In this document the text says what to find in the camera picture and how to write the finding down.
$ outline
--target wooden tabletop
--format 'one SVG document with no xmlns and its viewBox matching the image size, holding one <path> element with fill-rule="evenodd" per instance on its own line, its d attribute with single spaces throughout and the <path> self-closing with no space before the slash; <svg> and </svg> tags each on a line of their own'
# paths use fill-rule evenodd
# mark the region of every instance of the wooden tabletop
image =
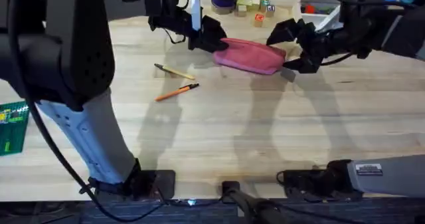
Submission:
<svg viewBox="0 0 425 224">
<path fill-rule="evenodd" d="M 255 28 L 251 19 L 205 13 L 229 37 L 265 43 L 274 23 L 289 18 L 288 1 Z M 114 111 L 128 148 L 143 169 L 173 169 L 175 197 L 212 198 L 224 180 L 258 197 L 283 197 L 278 171 L 310 169 L 337 159 L 425 154 L 425 63 L 379 52 L 350 58 L 317 74 L 285 70 L 263 76 L 214 63 L 211 54 L 172 45 L 146 17 L 110 23 L 116 74 Z M 299 54 L 280 44 L 290 58 Z M 197 77 L 199 88 L 154 102 L 191 83 L 154 67 L 166 64 Z M 2 103 L 20 100 L 0 82 Z M 88 171 L 54 122 L 44 117 L 77 172 Z M 23 153 L 0 157 L 0 201 L 80 200 L 79 186 L 59 164 L 30 120 Z"/>
</svg>

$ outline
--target pink pencil case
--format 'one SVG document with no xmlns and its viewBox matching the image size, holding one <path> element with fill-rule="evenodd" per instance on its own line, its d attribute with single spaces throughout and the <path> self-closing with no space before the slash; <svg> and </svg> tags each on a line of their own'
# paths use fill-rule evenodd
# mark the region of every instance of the pink pencil case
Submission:
<svg viewBox="0 0 425 224">
<path fill-rule="evenodd" d="M 275 47 L 233 38 L 221 41 L 229 47 L 214 52 L 218 64 L 258 74 L 274 74 L 285 62 L 286 52 Z"/>
</svg>

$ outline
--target sticker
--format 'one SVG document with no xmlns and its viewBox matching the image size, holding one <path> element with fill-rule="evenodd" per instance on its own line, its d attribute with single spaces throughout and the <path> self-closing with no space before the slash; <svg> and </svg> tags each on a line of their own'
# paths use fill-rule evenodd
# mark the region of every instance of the sticker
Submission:
<svg viewBox="0 0 425 224">
<path fill-rule="evenodd" d="M 357 175 L 383 175 L 380 164 L 356 164 Z"/>
<path fill-rule="evenodd" d="M 260 15 L 260 14 L 257 14 L 257 15 L 255 15 L 255 20 L 256 21 L 263 21 L 264 20 L 264 16 L 263 15 Z"/>
<path fill-rule="evenodd" d="M 10 152 L 10 151 L 11 151 L 11 143 L 7 141 L 5 145 L 5 152 Z"/>
</svg>

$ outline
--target yellow pencil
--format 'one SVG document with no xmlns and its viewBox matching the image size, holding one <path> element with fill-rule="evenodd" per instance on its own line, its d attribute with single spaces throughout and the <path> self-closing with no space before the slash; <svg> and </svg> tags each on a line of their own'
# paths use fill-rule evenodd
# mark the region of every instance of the yellow pencil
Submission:
<svg viewBox="0 0 425 224">
<path fill-rule="evenodd" d="M 164 70 L 164 71 L 167 71 L 167 72 L 170 72 L 170 73 L 173 73 L 173 74 L 177 74 L 177 75 L 180 75 L 182 77 L 185 77 L 185 78 L 188 78 L 188 79 L 191 79 L 191 80 L 195 79 L 195 77 L 190 75 L 190 74 L 183 74 L 182 72 L 175 70 L 173 68 L 167 67 L 167 66 L 163 66 L 163 65 L 160 65 L 160 64 L 155 64 L 155 66 L 157 68 L 159 68 L 160 70 Z"/>
</svg>

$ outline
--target green box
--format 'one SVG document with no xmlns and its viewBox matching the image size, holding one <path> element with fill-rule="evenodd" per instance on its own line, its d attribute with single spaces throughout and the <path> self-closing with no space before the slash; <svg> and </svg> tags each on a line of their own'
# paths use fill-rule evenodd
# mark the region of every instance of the green box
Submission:
<svg viewBox="0 0 425 224">
<path fill-rule="evenodd" d="M 25 102 L 0 104 L 0 156 L 22 152 L 28 117 Z"/>
</svg>

